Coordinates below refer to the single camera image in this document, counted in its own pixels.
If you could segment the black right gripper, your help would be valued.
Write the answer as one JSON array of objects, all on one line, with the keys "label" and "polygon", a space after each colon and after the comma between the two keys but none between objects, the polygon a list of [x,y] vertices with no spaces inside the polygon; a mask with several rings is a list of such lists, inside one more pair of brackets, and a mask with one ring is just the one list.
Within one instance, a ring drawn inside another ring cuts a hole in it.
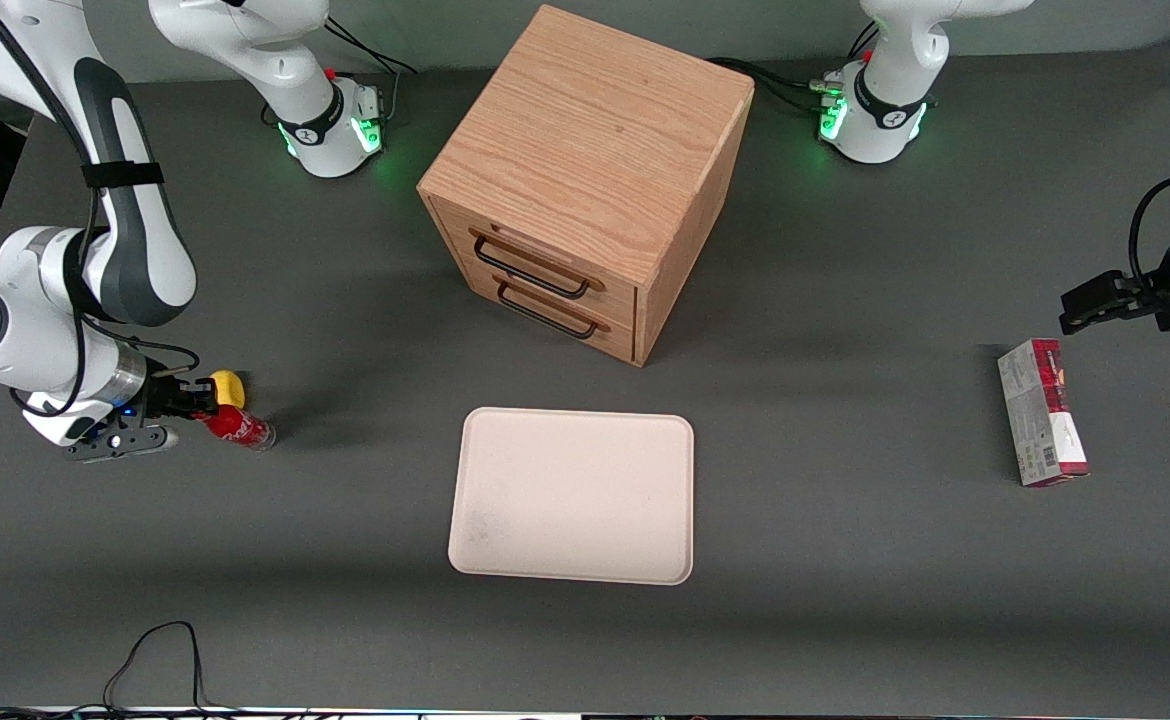
[{"label": "black right gripper", "polygon": [[147,372],[138,393],[138,419],[143,423],[177,418],[193,420],[195,414],[218,414],[220,404],[213,396],[216,382],[204,377],[183,380],[176,375]]}]

